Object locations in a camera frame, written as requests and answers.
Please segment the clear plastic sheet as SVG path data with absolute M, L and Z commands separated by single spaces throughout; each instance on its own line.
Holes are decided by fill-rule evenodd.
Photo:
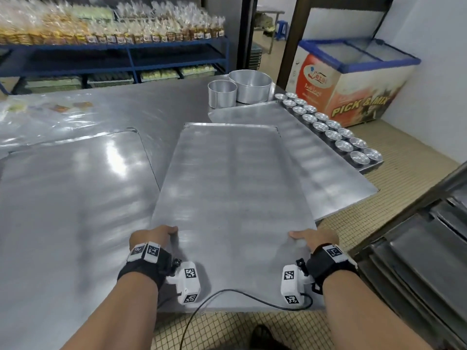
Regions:
M 0 123 L 42 114 L 55 116 L 88 113 L 95 107 L 92 96 L 87 93 L 53 92 L 9 96 L 0 101 Z

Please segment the small round metal cake tin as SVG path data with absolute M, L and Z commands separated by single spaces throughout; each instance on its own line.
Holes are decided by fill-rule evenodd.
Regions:
M 208 84 L 208 102 L 212 109 L 235 107 L 237 85 L 229 80 L 215 80 Z

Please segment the metal table in back room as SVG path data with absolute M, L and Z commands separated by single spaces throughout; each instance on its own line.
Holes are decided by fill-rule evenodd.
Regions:
M 254 32 L 270 35 L 270 44 L 268 47 L 261 46 L 264 52 L 271 54 L 273 44 L 278 29 L 279 16 L 285 14 L 285 11 L 273 7 L 258 5 L 254 17 Z

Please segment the person's left forearm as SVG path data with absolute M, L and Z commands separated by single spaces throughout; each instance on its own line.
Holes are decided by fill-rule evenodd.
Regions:
M 157 305 L 156 283 L 130 272 L 60 350 L 150 350 Z

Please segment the blue metal shelf rack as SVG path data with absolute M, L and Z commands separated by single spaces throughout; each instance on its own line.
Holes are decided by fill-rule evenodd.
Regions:
M 89 75 L 213 64 L 222 74 L 230 71 L 229 39 L 143 44 L 0 45 L 0 92 L 11 95 L 1 83 L 6 77 Z

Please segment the person's black shoe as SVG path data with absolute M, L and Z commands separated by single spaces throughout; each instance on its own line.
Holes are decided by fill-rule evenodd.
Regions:
M 255 326 L 249 341 L 249 350 L 287 350 L 274 339 L 271 331 L 263 324 Z

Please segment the chest freezer with blue frame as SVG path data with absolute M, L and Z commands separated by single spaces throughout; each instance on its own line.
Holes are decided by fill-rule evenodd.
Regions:
M 422 60 L 384 40 L 301 40 L 287 92 L 343 127 L 379 119 Z

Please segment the person's left hand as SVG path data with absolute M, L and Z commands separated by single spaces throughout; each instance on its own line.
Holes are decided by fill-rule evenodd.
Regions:
M 154 229 L 141 229 L 134 231 L 129 238 L 129 249 L 132 250 L 136 245 L 154 242 L 161 247 L 166 247 L 170 238 L 158 238 L 157 227 Z

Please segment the large metal baking tray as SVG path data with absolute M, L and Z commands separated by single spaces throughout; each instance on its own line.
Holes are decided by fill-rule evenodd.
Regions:
M 283 267 L 308 258 L 290 230 L 315 228 L 277 127 L 186 123 L 162 184 L 151 227 L 178 226 L 169 253 L 192 261 L 201 292 L 181 305 L 164 285 L 160 312 L 292 310 L 281 295 Z

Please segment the person's right forearm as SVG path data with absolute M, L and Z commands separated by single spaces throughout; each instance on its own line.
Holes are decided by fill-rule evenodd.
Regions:
M 333 273 L 323 293 L 336 350 L 432 350 L 356 274 Z

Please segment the metal rack with stacked trays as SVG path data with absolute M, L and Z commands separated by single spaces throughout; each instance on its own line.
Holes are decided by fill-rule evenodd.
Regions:
M 467 350 L 467 161 L 350 250 L 365 283 L 435 350 Z

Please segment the row of clear snack packets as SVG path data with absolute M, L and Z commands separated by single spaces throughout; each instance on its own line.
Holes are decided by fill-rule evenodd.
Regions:
M 225 17 L 194 2 L 0 0 L 0 45 L 134 45 L 225 37 Z

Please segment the large round metal cake tin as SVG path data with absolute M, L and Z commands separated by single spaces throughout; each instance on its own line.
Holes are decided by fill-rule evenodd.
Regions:
M 234 70 L 228 74 L 237 86 L 237 102 L 246 105 L 264 103 L 269 98 L 272 78 L 257 70 Z

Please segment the person's right hand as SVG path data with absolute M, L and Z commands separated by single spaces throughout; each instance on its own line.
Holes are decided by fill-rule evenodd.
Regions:
M 311 240 L 306 241 L 307 247 L 309 247 L 311 253 L 313 253 L 319 246 L 322 245 L 339 245 L 340 239 L 332 229 L 319 228 L 319 229 L 305 229 L 311 230 Z

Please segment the tray of pale pastries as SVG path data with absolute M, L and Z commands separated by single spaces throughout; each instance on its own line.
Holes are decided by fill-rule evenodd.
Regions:
M 142 71 L 140 73 L 140 79 L 142 83 L 154 82 L 161 80 L 180 79 L 178 71 L 175 69 L 161 69 L 161 70 L 149 70 Z
M 31 93 L 50 93 L 81 89 L 82 76 L 27 77 L 24 88 Z
M 90 88 L 114 87 L 135 84 L 135 79 L 130 72 L 98 72 L 87 75 L 86 84 Z
M 180 76 L 184 79 L 209 77 L 216 75 L 217 69 L 211 64 L 186 66 L 178 69 Z

